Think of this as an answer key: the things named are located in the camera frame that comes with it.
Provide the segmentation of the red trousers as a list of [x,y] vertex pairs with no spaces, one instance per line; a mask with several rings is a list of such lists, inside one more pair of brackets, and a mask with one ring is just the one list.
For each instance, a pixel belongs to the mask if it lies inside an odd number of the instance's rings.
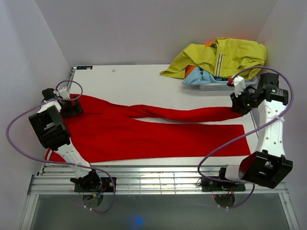
[[83,114],[65,118],[71,140],[88,162],[250,154],[242,125],[225,125],[239,114],[230,107],[175,110],[118,105],[83,95]]

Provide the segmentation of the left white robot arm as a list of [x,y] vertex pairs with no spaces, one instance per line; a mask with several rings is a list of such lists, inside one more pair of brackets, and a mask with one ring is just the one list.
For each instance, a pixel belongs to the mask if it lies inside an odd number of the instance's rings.
[[73,145],[71,134],[63,120],[83,113],[79,100],[70,101],[70,93],[66,87],[60,90],[47,88],[42,94],[46,104],[40,106],[36,114],[28,117],[38,140],[43,147],[60,155],[66,163],[72,163],[75,177],[71,178],[71,182],[85,190],[100,190],[101,178]]

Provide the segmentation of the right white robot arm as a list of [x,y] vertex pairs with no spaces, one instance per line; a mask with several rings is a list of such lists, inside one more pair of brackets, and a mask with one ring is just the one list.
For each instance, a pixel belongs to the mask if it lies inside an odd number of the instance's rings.
[[279,75],[261,74],[253,92],[245,85],[245,80],[232,77],[228,86],[234,88],[230,95],[232,111],[246,115],[257,108],[260,125],[272,124],[258,131],[255,151],[243,159],[239,165],[227,165],[217,177],[217,186],[228,190],[236,182],[250,182],[267,188],[275,188],[292,170],[293,162],[286,159],[283,149],[283,118],[279,117],[288,104],[288,91],[279,87]]

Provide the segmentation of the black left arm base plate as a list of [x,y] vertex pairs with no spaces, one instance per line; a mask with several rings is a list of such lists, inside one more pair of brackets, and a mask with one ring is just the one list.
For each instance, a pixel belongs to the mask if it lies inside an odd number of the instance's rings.
[[116,187],[117,184],[117,178],[116,177],[112,177],[113,182],[111,181],[111,179],[109,177],[101,177],[101,181],[102,181],[102,186],[99,190],[96,191],[92,191],[89,189],[84,189],[82,187],[80,187],[79,185],[75,185],[73,191],[77,192],[77,193],[98,193],[98,192],[114,192],[114,187]]

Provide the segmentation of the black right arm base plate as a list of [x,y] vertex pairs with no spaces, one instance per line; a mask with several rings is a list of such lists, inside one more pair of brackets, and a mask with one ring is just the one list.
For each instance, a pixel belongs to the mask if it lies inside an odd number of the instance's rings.
[[201,178],[201,190],[203,192],[244,192],[246,187],[244,184],[225,183]]

